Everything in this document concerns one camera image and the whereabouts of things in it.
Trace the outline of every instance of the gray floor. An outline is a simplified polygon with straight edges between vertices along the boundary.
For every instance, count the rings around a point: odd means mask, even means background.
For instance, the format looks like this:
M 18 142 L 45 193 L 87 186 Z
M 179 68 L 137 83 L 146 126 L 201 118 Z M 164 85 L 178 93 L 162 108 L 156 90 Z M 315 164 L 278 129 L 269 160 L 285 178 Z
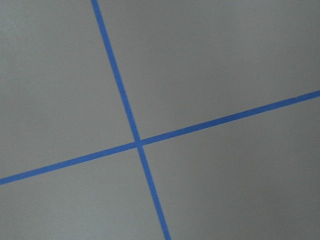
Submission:
M 320 2 L 99 1 L 141 138 L 320 89 Z M 89 0 L 0 7 L 0 179 L 133 142 Z M 320 236 L 320 99 L 144 147 L 173 240 Z M 0 239 L 162 240 L 135 149 L 0 186 Z

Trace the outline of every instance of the painted line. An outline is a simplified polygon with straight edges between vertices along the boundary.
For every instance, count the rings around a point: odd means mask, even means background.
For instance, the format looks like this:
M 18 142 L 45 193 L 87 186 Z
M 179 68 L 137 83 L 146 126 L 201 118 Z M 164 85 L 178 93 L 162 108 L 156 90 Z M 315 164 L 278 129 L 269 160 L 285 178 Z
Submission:
M 116 146 L 116 147 L 112 147 L 106 150 L 102 150 L 102 151 L 98 151 L 98 152 L 94 152 L 88 155 L 84 155 L 84 156 L 79 156 L 70 160 L 66 160 L 66 161 L 61 161 L 52 165 L 48 165 L 48 166 L 44 166 L 44 167 L 40 167 L 34 170 L 30 170 L 30 171 L 26 171 L 26 172 L 22 172 L 19 174 L 15 174 L 12 176 L 7 176 L 4 178 L 0 179 L 0 185 L 4 185 L 4 184 L 8 184 L 8 183 L 12 183 L 15 181 L 19 181 L 22 179 L 27 179 L 36 175 L 41 175 L 44 173 L 48 173 L 48 172 L 52 172 L 58 169 L 63 169 L 72 165 L 76 165 L 76 164 L 81 164 L 81 163 L 85 163 L 94 159 L 99 159 L 102 157 L 106 157 L 112 154 L 117 154 L 120 152 L 124 152 L 130 149 L 134 149 L 136 148 L 137 145 L 135 142 L 131 142 L 128 144 L 124 144 L 121 146 Z
M 119 93 L 120 93 L 120 96 L 121 96 L 121 99 L 122 99 L 123 107 L 124 107 L 126 116 L 128 118 L 128 121 L 129 121 L 129 125 L 130 125 L 131 131 L 132 131 L 132 135 L 133 135 L 134 141 L 138 145 L 137 146 L 137 150 L 138 150 L 138 153 L 139 153 L 139 156 L 140 156 L 140 160 L 141 160 L 141 164 L 142 164 L 142 167 L 143 167 L 144 175 L 145 175 L 145 178 L 146 178 L 146 181 L 148 183 L 148 187 L 149 187 L 149 190 L 150 190 L 150 193 L 151 193 L 151 196 L 152 196 L 153 204 L 154 204 L 154 207 L 155 207 L 155 210 L 156 210 L 156 213 L 157 213 L 160 225 L 161 225 L 161 229 L 162 229 L 162 233 L 163 233 L 164 239 L 165 240 L 171 240 L 169 229 L 168 229 L 168 226 L 167 226 L 167 223 L 166 223 L 166 219 L 165 219 L 165 216 L 163 214 L 163 211 L 162 211 L 162 208 L 161 208 L 161 204 L 160 204 L 160 200 L 159 200 L 159 197 L 158 197 L 158 193 L 157 193 L 157 190 L 156 190 L 156 186 L 155 186 L 155 183 L 154 183 L 154 180 L 152 178 L 152 174 L 151 174 L 151 171 L 150 171 L 150 168 L 149 168 L 149 165 L 148 165 L 147 157 L 146 157 L 145 151 L 143 149 L 143 146 L 139 144 L 140 143 L 140 136 L 139 136 L 138 128 L 137 128 L 137 125 L 136 125 L 136 122 L 135 122 L 135 118 L 134 118 L 132 109 L 130 107 L 129 99 L 128 99 L 128 96 L 127 96 L 127 93 L 126 93 L 126 90 L 125 90 L 125 86 L 124 86 L 123 80 L 122 80 L 121 75 L 120 75 L 120 71 L 119 71 L 119 68 L 118 68 L 118 65 L 117 65 L 117 62 L 116 62 L 114 51 L 113 51 L 112 46 L 111 46 L 111 42 L 110 42 L 110 39 L 109 39 L 109 36 L 108 36 L 108 32 L 107 32 L 107 29 L 106 29 L 106 26 L 105 26 L 105 23 L 104 23 L 104 20 L 103 20 L 101 11 L 100 11 L 100 7 L 99 7 L 99 4 L 98 4 L 98 1 L 97 0 L 91 0 L 91 3 L 92 3 L 92 7 L 93 7 L 93 11 L 94 11 L 94 14 L 95 14 L 95 17 L 96 17 L 97 24 L 98 24 L 99 29 L 100 29 L 100 33 L 101 33 L 101 37 L 102 37 L 102 40 L 103 40 L 103 43 L 104 43 L 105 51 L 106 51 L 107 56 L 109 58 L 109 62 L 110 62 L 110 65 L 111 65 L 111 68 L 112 68 L 112 71 L 113 71 L 113 75 L 114 75 L 114 78 L 115 78 L 115 81 L 116 81 L 116 84 L 117 84 L 117 87 L 118 87 L 118 90 L 119 90 Z
M 157 136 L 152 136 L 152 137 L 148 137 L 145 139 L 142 139 L 140 141 L 141 145 L 148 145 L 148 144 L 153 144 L 156 142 L 160 142 L 163 140 L 167 140 L 167 139 L 171 139 L 177 136 L 181 136 L 181 135 L 185 135 L 185 134 L 189 134 L 192 132 L 196 132 L 202 129 L 207 129 L 207 128 L 211 128 L 217 125 L 221 125 L 221 124 L 225 124 L 228 122 L 232 122 L 235 120 L 239 120 L 239 119 L 243 119 L 243 118 L 247 118 L 253 115 L 257 115 L 257 114 L 261 114 L 261 113 L 265 113 L 271 110 L 275 110 L 275 109 L 279 109 L 279 108 L 283 108 L 289 105 L 293 105 L 293 104 L 297 104 L 297 103 L 301 103 L 303 101 L 307 101 L 307 100 L 311 100 L 311 99 L 315 99 L 320 97 L 320 90 L 318 91 L 314 91 L 314 92 L 310 92 L 304 95 L 300 95 L 294 98 L 290 98 L 290 99 L 286 99 L 286 100 L 282 100 L 282 101 L 277 101 L 268 105 L 264 105 L 264 106 L 260 106 L 257 108 L 253 108 L 250 110 L 246 110 L 246 111 L 242 111 L 242 112 L 238 112 L 232 115 L 228 115 L 228 116 L 224 116 L 224 117 L 220 117 L 211 121 L 206 121 L 203 123 L 199 123 L 196 125 L 192 125 L 192 126 L 188 126 L 185 128 L 181 128 L 178 130 L 174 130 L 174 131 L 170 131 L 170 132 L 166 132 Z

